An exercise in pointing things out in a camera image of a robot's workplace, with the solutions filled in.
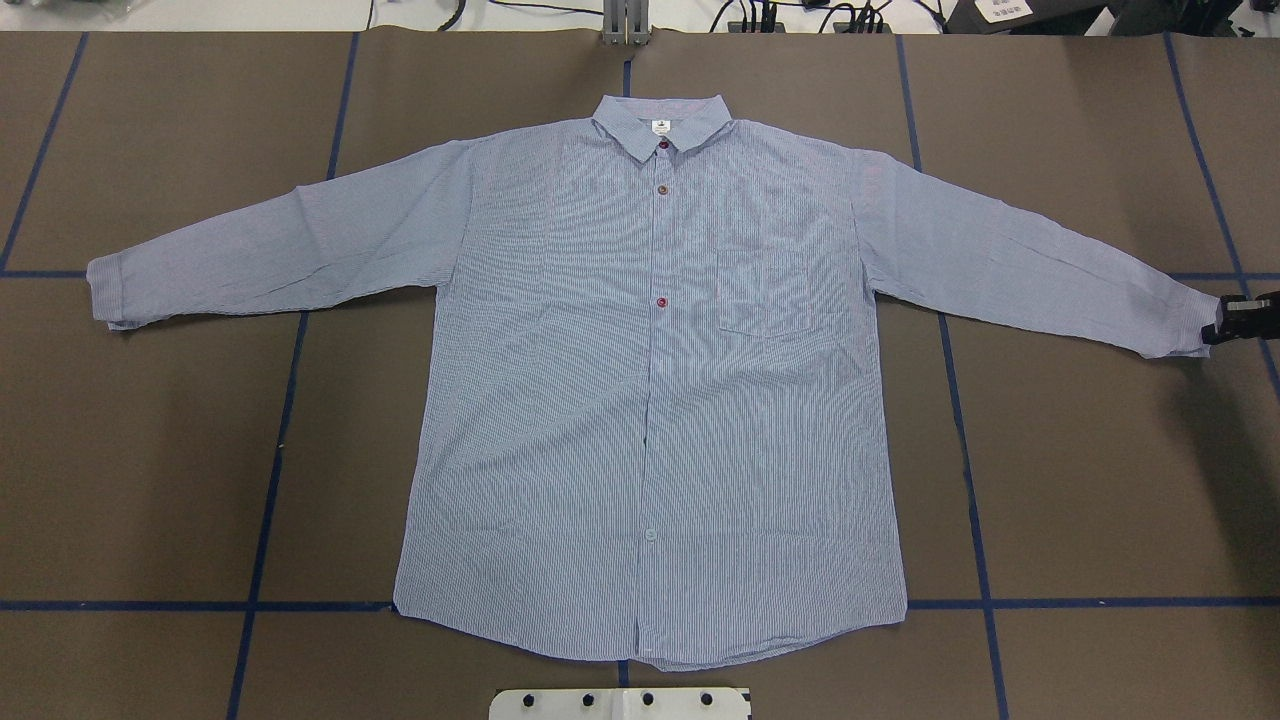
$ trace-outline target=chest pocket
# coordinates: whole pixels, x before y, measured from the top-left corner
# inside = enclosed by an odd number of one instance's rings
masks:
[[[717,250],[716,315],[722,331],[759,337],[812,328],[808,256],[778,247]]]

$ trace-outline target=shirt sleeve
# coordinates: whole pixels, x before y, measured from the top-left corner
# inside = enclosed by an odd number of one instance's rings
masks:
[[[854,218],[872,290],[948,314],[1143,357],[1208,356],[1216,297],[1103,242],[856,151]]]
[[[466,232],[479,142],[300,186],[92,260],[93,318],[124,331],[180,314],[308,310],[447,283]]]

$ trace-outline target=blue button-up shirt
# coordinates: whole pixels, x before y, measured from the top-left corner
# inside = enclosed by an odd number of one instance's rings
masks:
[[[712,667],[902,620],[874,292],[1147,357],[1216,300],[719,97],[449,142],[90,264],[95,316],[436,286],[396,606]]]

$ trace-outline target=white mounting plate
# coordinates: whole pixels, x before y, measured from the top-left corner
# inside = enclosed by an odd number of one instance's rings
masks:
[[[502,691],[489,703],[489,720],[750,720],[750,692],[748,688]],[[704,702],[704,694],[710,705]],[[584,702],[588,696],[590,705]]]

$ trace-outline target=white paper label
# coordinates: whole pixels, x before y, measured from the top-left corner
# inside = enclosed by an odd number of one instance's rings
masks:
[[[1027,0],[974,0],[974,4],[988,23],[1002,23],[1032,14]]]

